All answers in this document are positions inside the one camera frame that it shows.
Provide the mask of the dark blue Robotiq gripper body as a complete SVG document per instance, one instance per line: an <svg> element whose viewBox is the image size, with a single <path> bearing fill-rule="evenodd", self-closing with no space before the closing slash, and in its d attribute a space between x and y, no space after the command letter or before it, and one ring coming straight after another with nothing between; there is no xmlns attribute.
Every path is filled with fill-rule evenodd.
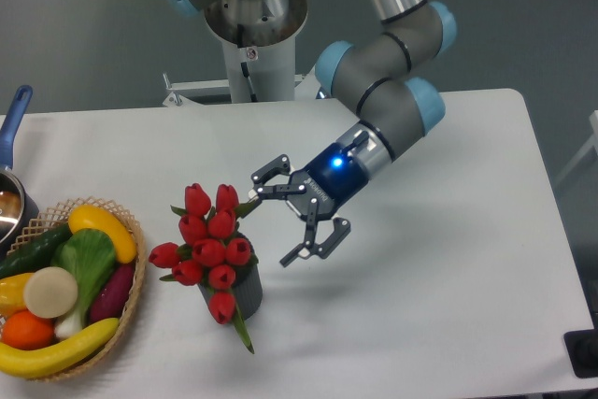
<svg viewBox="0 0 598 399"><path fill-rule="evenodd" d="M342 152L335 142L329 145L304 168L293 172L291 185L305 187L304 193L289 194L287 203L306 220L308 206L317 200L317 218L329 220L347 201L369 181L357 161Z"/></svg>

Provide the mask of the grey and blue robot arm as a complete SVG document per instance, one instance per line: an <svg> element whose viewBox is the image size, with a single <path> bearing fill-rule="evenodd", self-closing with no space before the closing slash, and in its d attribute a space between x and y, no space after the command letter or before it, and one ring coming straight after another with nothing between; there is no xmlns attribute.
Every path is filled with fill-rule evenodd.
<svg viewBox="0 0 598 399"><path fill-rule="evenodd" d="M306 0L168 1L181 15L205 17L222 46L233 102L294 98L295 38L306 22ZM314 68L320 94L339 100L356 124L303 168L292 169L282 156L252 177L257 201L282 200L306 225L283 265L328 257L350 230L338 209L445 116L440 94L412 71L454 42L452 13L429 0L372 1L382 33L361 48L329 45Z"/></svg>

